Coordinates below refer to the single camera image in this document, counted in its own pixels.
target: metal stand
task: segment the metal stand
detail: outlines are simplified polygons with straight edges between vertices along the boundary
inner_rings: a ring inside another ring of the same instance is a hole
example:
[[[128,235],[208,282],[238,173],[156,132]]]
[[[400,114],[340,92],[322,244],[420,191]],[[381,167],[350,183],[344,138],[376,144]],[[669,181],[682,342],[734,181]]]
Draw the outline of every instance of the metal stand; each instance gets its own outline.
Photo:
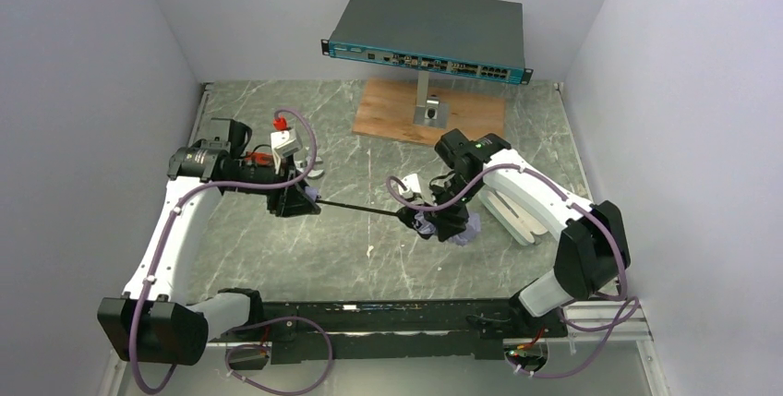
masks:
[[[441,102],[436,95],[427,95],[429,91],[429,72],[419,70],[416,86],[416,111],[414,124],[446,128],[449,121],[449,104]]]

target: wire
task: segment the wire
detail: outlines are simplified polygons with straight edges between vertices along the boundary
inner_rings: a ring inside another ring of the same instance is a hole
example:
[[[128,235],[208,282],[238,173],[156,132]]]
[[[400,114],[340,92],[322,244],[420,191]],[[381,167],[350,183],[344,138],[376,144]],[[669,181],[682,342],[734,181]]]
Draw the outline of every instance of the wire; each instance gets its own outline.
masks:
[[[497,165],[492,165],[492,166],[484,169],[481,173],[477,174],[476,177],[471,179],[471,181],[467,184],[467,186],[465,186],[465,188],[463,188],[462,191],[457,193],[457,195],[454,196],[454,198],[452,198],[451,200],[449,200],[449,201],[447,201],[447,202],[445,202],[443,204],[435,206],[435,207],[420,206],[420,205],[416,205],[416,204],[414,204],[412,202],[409,202],[409,201],[405,200],[405,198],[400,196],[400,194],[396,191],[396,189],[392,185],[392,184],[397,184],[398,186],[405,187],[405,184],[403,183],[403,181],[401,181],[399,178],[397,178],[395,176],[389,176],[386,179],[386,189],[389,190],[389,193],[391,194],[391,196],[393,198],[395,198],[398,202],[400,202],[401,204],[405,205],[409,209],[418,210],[418,211],[440,211],[440,210],[444,210],[444,209],[449,208],[450,206],[452,206],[455,203],[457,203],[457,201],[461,200],[467,194],[467,192],[470,191],[471,188],[473,188],[473,186],[475,186],[479,181],[481,181],[481,179],[484,176],[486,176],[487,174],[489,174],[489,173],[491,173],[491,172],[493,172],[495,170],[500,170],[500,169],[513,169],[513,170],[519,171],[520,173],[530,174],[531,176],[533,176],[534,178],[538,179],[539,181],[544,183],[546,186],[548,186],[552,191],[554,191],[555,194],[558,195],[558,197],[563,202],[566,202],[568,200],[568,196],[565,194],[565,192],[563,192],[562,189],[560,189],[560,187],[557,184],[555,184],[551,179],[549,179],[548,177],[544,176],[543,174],[541,174],[541,173],[539,173],[539,172],[537,172],[535,170],[532,170],[529,167],[525,167],[523,169],[519,165],[516,165],[516,164],[513,164],[513,163],[499,163]],[[593,216],[589,211],[583,209],[578,204],[572,202],[571,204],[567,204],[566,207],[571,208],[573,210],[576,210],[578,213],[582,214],[588,221],[590,221],[595,227],[598,228],[598,231],[601,232],[604,235],[604,237],[606,238],[606,240],[608,241],[609,248],[611,249],[611,252],[612,252],[612,256],[614,257],[615,263],[617,264],[618,278],[620,279],[620,287],[619,287],[618,294],[617,295],[610,295],[610,294],[604,294],[604,293],[596,293],[596,295],[599,296],[599,297],[602,297],[604,299],[607,299],[609,301],[615,301],[615,302],[622,302],[622,301],[624,301],[624,302],[623,302],[622,306],[620,306],[620,309],[617,311],[617,314],[615,315],[614,319],[612,319],[612,321],[609,324],[601,326],[601,327],[589,328],[589,329],[586,328],[586,327],[580,327],[580,326],[574,324],[573,322],[571,322],[570,320],[568,320],[565,317],[565,315],[563,314],[561,308],[558,309],[560,319],[566,325],[568,325],[569,327],[572,327],[575,330],[580,330],[580,331],[601,331],[601,330],[606,330],[607,334],[604,335],[604,338],[601,340],[601,342],[598,343],[598,346],[596,347],[596,349],[587,357],[587,359],[585,359],[584,362],[581,365],[579,365],[578,367],[576,367],[575,369],[573,369],[571,371],[568,371],[568,372],[565,372],[565,373],[554,374],[554,375],[540,375],[540,374],[534,374],[534,373],[527,372],[526,370],[521,370],[521,371],[525,372],[528,376],[535,377],[535,378],[567,378],[567,377],[573,376],[573,375],[581,372],[582,370],[584,370],[585,368],[590,366],[590,364],[593,363],[593,361],[596,359],[598,354],[600,354],[600,352],[603,351],[604,347],[606,346],[608,337],[611,334],[611,332],[614,330],[614,328],[617,327],[622,322],[624,322],[624,321],[628,320],[629,318],[631,318],[633,313],[635,313],[636,310],[638,310],[640,308],[639,298],[638,297],[634,296],[634,297],[632,297],[630,299],[628,298],[628,280],[627,280],[626,275],[625,275],[625,263],[622,260],[622,254],[620,253],[620,248],[617,245],[617,241],[615,241],[614,236],[611,234],[609,229],[597,217]],[[628,313],[625,316],[623,316],[622,315],[622,311],[625,310],[630,303],[633,303],[633,306],[628,311]],[[511,361],[508,360],[508,358],[506,358],[506,361],[508,361],[509,364],[512,364],[512,366],[514,366],[514,368],[516,368],[515,371],[514,371],[515,373],[520,372],[520,369],[521,369],[520,367],[515,366],[513,363],[511,363]]]
[[[308,393],[310,391],[313,391],[318,385],[320,385],[324,380],[326,380],[326,377],[329,375],[329,372],[331,371],[331,368],[334,366],[334,353],[333,353],[333,350],[332,350],[332,347],[331,347],[331,340],[329,339],[329,335],[326,334],[326,331],[320,325],[318,325],[317,323],[313,322],[312,320],[307,319],[307,318],[301,318],[299,316],[286,316],[286,317],[283,317],[283,318],[270,319],[270,320],[267,320],[267,321],[264,321],[264,322],[260,322],[258,324],[252,324],[252,325],[246,325],[246,326],[242,326],[242,327],[237,327],[237,328],[233,329],[232,331],[253,330],[253,329],[258,329],[258,328],[261,328],[261,327],[269,327],[271,324],[274,324],[274,323],[277,323],[277,322],[287,322],[287,321],[294,321],[294,320],[305,322],[306,324],[312,326],[314,329],[316,329],[316,331],[318,333],[321,334],[321,336],[323,336],[324,341],[326,341],[326,349],[328,351],[327,352],[327,358],[326,358],[326,367],[323,369],[323,373],[320,374],[319,378],[316,379],[315,382],[310,384],[309,387],[307,387],[305,389],[302,389],[302,390],[283,391],[283,390],[271,389],[271,388],[266,387],[266,386],[264,386],[262,384],[259,384],[258,382],[256,382],[253,379],[246,378],[246,377],[240,375],[239,373],[235,372],[231,368],[231,364],[230,364],[231,356],[234,353],[236,353],[236,352],[238,352],[240,350],[247,350],[247,349],[251,349],[251,348],[252,349],[259,349],[259,350],[263,351],[264,353],[267,353],[266,347],[263,347],[261,345],[257,345],[255,343],[245,343],[245,344],[242,344],[242,345],[237,345],[236,347],[234,347],[231,350],[229,350],[228,353],[225,355],[225,367],[229,369],[229,373],[231,374],[231,376],[233,376],[233,377],[241,380],[242,382],[245,382],[246,384],[251,385],[251,386],[253,386],[253,387],[255,387],[255,388],[259,389],[259,390],[263,390],[263,391],[266,391],[266,392],[271,393],[271,394],[276,394],[278,396],[298,396],[300,394],[305,394],[305,393]]]
[[[310,126],[310,123],[305,119],[302,114],[300,114],[298,111],[290,109],[290,108],[279,108],[277,111],[274,112],[274,117],[278,118],[280,117],[281,113],[289,113],[292,114],[296,119],[299,120],[299,122],[302,123],[302,126],[307,131],[307,136],[310,138],[310,147],[312,147],[313,150],[313,157],[309,160],[307,163],[307,166],[305,167],[305,170],[299,174],[299,176],[295,177],[294,179],[290,179],[285,182],[277,183],[277,184],[251,184],[247,182],[236,182],[236,181],[218,181],[218,182],[209,182],[207,184],[201,184],[200,186],[197,186],[193,188],[192,190],[188,191],[183,197],[181,197],[175,204],[175,206],[172,208],[172,210],[169,212],[169,217],[166,219],[165,224],[163,225],[163,228],[161,230],[161,236],[160,239],[158,239],[158,244],[155,247],[155,251],[152,254],[152,260],[150,262],[150,266],[147,269],[147,277],[144,279],[142,286],[141,286],[141,293],[139,293],[139,299],[136,302],[136,307],[133,309],[133,317],[131,318],[130,322],[130,333],[129,333],[129,339],[128,339],[128,356],[130,359],[130,368],[131,372],[133,374],[133,379],[136,381],[136,384],[139,386],[139,389],[147,394],[157,394],[160,393],[163,388],[165,388],[166,384],[168,384],[169,379],[171,379],[171,376],[174,373],[174,370],[176,368],[176,365],[172,365],[171,368],[166,372],[165,377],[163,377],[163,381],[158,385],[158,387],[150,387],[147,385],[147,383],[144,381],[144,377],[141,376],[141,370],[139,369],[139,322],[141,321],[141,312],[144,307],[144,303],[147,302],[147,299],[150,297],[150,290],[152,288],[152,283],[154,282],[155,272],[158,270],[158,264],[161,262],[161,257],[163,256],[163,249],[166,246],[166,241],[169,238],[169,234],[172,231],[172,227],[174,227],[174,222],[179,216],[177,214],[177,211],[182,210],[182,208],[187,204],[187,202],[196,196],[198,193],[200,193],[203,190],[206,190],[207,188],[220,188],[220,187],[231,187],[231,188],[247,188],[252,190],[274,190],[277,188],[287,188],[289,186],[293,186],[295,184],[298,184],[302,180],[304,180],[307,177],[307,174],[309,174],[313,167],[315,166],[316,156],[318,154],[318,142],[316,141],[316,135],[315,132],[313,132],[312,127]]]
[[[538,340],[541,339],[541,336],[544,335],[544,331],[546,331],[546,329],[541,327],[541,330],[538,331],[538,333],[536,334],[536,337],[533,338],[532,341],[530,341],[528,343],[521,343],[521,344],[517,345],[517,347],[516,347],[517,350],[527,350],[528,348],[533,347],[533,345],[536,345],[536,342],[538,342]]]
[[[256,147],[253,149],[253,151],[251,151],[251,153],[255,153],[255,152],[256,152],[256,150],[260,149],[261,147],[269,147],[269,148],[271,149],[271,145],[269,145],[269,144],[258,144],[258,145],[257,145],[257,146],[256,146]]]
[[[612,322],[607,325],[607,334],[604,335],[604,338],[601,339],[601,342],[598,343],[598,346],[596,346],[596,349],[587,356],[587,359],[584,360],[578,367],[567,371],[565,373],[557,373],[557,374],[539,374],[539,373],[530,373],[527,370],[521,369],[520,367],[517,367],[516,364],[514,364],[511,360],[509,360],[508,357],[506,357],[506,362],[509,363],[509,365],[514,368],[514,374],[524,373],[525,375],[531,377],[531,378],[541,378],[541,379],[560,379],[560,378],[569,378],[573,375],[576,375],[578,373],[581,373],[583,370],[588,368],[593,361],[596,360],[599,354],[604,350],[604,347],[607,345],[607,341],[609,339],[609,336],[611,336],[612,331],[615,327],[617,327],[618,324],[620,324],[620,315],[622,314],[622,311],[625,310],[625,308],[628,307],[628,304],[633,302],[633,307],[631,310],[629,310],[629,313],[632,314],[636,310],[639,309],[639,298],[636,296],[632,297],[631,299],[625,301],[622,306],[620,306],[620,310],[618,310],[617,315],[615,315],[614,319],[612,319]]]
[[[386,178],[386,189],[389,191],[389,194],[394,199],[397,200],[397,202],[405,205],[409,209],[416,210],[416,211],[441,211],[441,210],[448,209],[450,206],[462,200],[462,198],[471,190],[471,188],[473,188],[474,186],[476,186],[476,184],[481,182],[481,179],[484,178],[484,176],[496,170],[503,170],[503,169],[514,170],[520,173],[530,174],[531,176],[533,176],[534,178],[538,179],[539,181],[546,184],[549,188],[551,188],[555,192],[555,194],[557,194],[558,197],[561,198],[563,201],[565,201],[568,198],[568,196],[566,196],[566,194],[563,193],[563,191],[557,186],[557,184],[552,182],[548,177],[544,176],[543,174],[529,167],[525,167],[523,169],[522,167],[520,167],[515,163],[499,163],[497,165],[492,165],[490,167],[485,168],[481,173],[477,174],[476,177],[471,179],[471,181],[468,182],[467,185],[462,189],[462,191],[457,193],[456,196],[454,196],[453,198],[451,198],[450,200],[442,204],[435,205],[435,206],[416,205],[415,203],[409,202],[408,200],[403,198],[393,186],[393,184],[397,184],[398,186],[406,187],[405,183],[401,181],[400,178],[398,178],[397,176],[389,176]]]
[[[485,318],[485,317],[483,317],[483,316],[479,316],[479,315],[467,315],[467,316],[465,317],[465,319],[469,319],[469,318],[475,318],[475,319],[476,319],[477,321],[479,321],[479,322],[496,322],[496,323],[499,323],[499,324],[505,324],[505,323],[508,323],[508,322],[511,322],[511,321],[512,321],[512,319],[511,319],[511,318],[507,318],[507,319],[494,319],[494,318]]]

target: gray marble tabletop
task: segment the gray marble tabletop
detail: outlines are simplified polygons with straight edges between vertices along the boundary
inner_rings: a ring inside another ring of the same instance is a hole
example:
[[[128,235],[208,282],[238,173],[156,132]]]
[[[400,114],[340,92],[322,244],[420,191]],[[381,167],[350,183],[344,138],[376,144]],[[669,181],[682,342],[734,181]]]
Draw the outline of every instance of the gray marble tabletop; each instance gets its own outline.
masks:
[[[587,196],[551,82],[431,84],[504,97],[505,138],[541,172]],[[448,170],[431,147],[351,132],[364,85],[360,80],[216,82],[200,123],[212,117],[242,121],[254,129],[252,148],[269,141],[275,108],[296,108],[313,124],[326,170],[310,184],[329,200],[397,210],[384,186],[388,175],[420,173],[428,180]],[[267,301],[507,297],[550,269],[557,249],[550,234],[534,246],[520,246],[477,199],[468,208],[480,214],[482,232],[467,246],[425,241],[394,217],[322,208],[318,216],[274,218],[264,197],[227,193],[201,240],[190,277],[191,302],[225,287],[260,290]]]

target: wooden base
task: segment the wooden base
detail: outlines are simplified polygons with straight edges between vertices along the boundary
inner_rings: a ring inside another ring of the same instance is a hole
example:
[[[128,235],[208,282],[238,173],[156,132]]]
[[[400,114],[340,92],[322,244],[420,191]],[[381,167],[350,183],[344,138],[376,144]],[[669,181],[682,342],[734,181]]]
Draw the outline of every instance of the wooden base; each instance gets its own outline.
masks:
[[[446,128],[414,124],[415,83],[370,79],[356,112],[354,133],[426,145],[435,145],[440,136],[455,128],[471,140],[487,133],[503,137],[506,115],[503,98],[437,87],[429,87],[428,94],[438,95],[441,102],[449,104]]]

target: red clip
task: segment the red clip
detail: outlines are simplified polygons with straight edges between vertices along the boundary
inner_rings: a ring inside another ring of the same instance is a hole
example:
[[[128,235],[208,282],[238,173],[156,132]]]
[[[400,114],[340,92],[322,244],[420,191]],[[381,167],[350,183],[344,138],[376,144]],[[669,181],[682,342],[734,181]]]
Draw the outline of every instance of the red clip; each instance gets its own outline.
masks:
[[[271,124],[277,131],[284,131],[288,129],[288,123],[285,122],[285,118],[282,116],[275,117],[274,120],[271,121]]]

